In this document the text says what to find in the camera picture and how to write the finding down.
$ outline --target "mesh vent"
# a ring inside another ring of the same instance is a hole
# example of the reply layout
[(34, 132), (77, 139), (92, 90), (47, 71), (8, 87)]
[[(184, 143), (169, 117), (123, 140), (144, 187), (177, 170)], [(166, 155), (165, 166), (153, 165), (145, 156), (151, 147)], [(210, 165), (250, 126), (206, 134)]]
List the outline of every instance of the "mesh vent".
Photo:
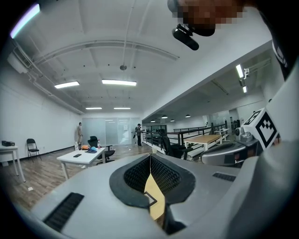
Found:
[(220, 179), (223, 179), (223, 180), (226, 180), (226, 181), (230, 181), (230, 182), (233, 182), (236, 178), (236, 176), (223, 174), (223, 173), (219, 173), (219, 172), (214, 173), (213, 176), (217, 177), (217, 178), (220, 178)]
[(137, 165), (131, 167), (124, 174), (124, 180), (131, 188), (144, 193), (146, 181), (150, 175), (150, 158), (146, 158)]
[(84, 196), (81, 194), (70, 193), (44, 220), (44, 223), (60, 232), (83, 198)]
[(181, 182), (178, 172), (153, 157), (151, 158), (151, 174), (164, 195), (177, 187)]
[(24, 64), (25, 67), (29, 68), (31, 66), (31, 62), (23, 55), (18, 47), (14, 49), (14, 54), (19, 60)]

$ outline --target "wooden floor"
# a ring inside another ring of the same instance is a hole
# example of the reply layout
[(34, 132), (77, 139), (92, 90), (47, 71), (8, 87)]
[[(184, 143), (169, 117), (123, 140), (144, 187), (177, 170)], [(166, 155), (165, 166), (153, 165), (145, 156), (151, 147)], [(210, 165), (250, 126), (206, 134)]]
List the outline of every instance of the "wooden floor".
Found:
[[(113, 150), (115, 150), (115, 154), (111, 159), (114, 160), (119, 160), (126, 156), (152, 152), (151, 147), (147, 145), (143, 145), (142, 148), (138, 146), (114, 146)], [(44, 155), (42, 156), (42, 161), (39, 158), (33, 158), (34, 162), (32, 162), (31, 159), (22, 160), (21, 165), (26, 179), (25, 183), (21, 180), (21, 176), (15, 175), (12, 163), (7, 167), (0, 166), (0, 180), (6, 188), (6, 192), (12, 202), (20, 204), (30, 210), (44, 195), (65, 182), (60, 161), (56, 158), (71, 151), (73, 151), (73, 149)], [(79, 165), (71, 164), (67, 164), (67, 169), (69, 177), (84, 170)]]

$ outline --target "desk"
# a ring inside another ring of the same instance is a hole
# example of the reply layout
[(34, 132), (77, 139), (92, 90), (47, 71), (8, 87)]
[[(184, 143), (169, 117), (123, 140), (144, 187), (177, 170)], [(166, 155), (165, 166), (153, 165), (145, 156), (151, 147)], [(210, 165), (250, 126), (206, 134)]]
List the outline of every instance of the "desk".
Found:
[[(77, 154), (81, 155), (78, 158), (74, 158), (74, 156)], [(102, 154), (103, 163), (105, 163), (105, 148), (97, 148), (97, 152), (95, 154), (86, 153), (84, 150), (75, 150), (71, 153), (60, 156), (57, 159), (61, 162), (62, 171), (64, 172), (65, 179), (68, 180), (69, 174), (67, 173), (65, 165), (66, 163), (85, 165), (87, 168), (88, 165), (95, 161), (100, 154)]]
[(214, 131), (215, 133), (219, 133), (220, 135), (222, 135), (222, 133), (224, 132), (224, 140), (223, 141), (229, 141), (229, 140), (226, 140), (226, 132), (228, 131), (229, 129), (225, 129), (223, 128), (222, 130), (216, 130)]
[(211, 142), (216, 141), (220, 138), (220, 144), (222, 144), (222, 137), (218, 134), (212, 134), (212, 135), (200, 135), (193, 138), (189, 138), (185, 140), (185, 147), (188, 148), (188, 143), (193, 144), (203, 144), (204, 145), (204, 151), (208, 150), (208, 144)]
[(17, 156), (17, 161), (18, 161), (18, 165), (19, 165), (19, 170), (20, 170), (21, 177), (23, 179), (23, 182), (26, 182), (24, 174), (23, 174), (22, 166), (21, 166), (21, 163), (20, 163), (18, 147), (17, 146), (8, 146), (8, 147), (5, 147), (3, 145), (0, 145), (0, 154), (9, 154), (10, 153), (12, 155), (15, 173), (17, 174), (17, 176), (19, 176), (18, 169), (17, 169), (17, 167), (15, 165), (14, 151), (15, 151), (15, 154)]

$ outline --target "printer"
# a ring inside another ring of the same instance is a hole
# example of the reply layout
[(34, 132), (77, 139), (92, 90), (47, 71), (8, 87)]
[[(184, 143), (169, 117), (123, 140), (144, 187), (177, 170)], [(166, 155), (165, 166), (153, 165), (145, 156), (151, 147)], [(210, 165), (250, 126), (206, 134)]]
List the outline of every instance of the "printer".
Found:
[(5, 147), (9, 147), (9, 146), (15, 146), (15, 143), (11, 141), (2, 141), (2, 145)]

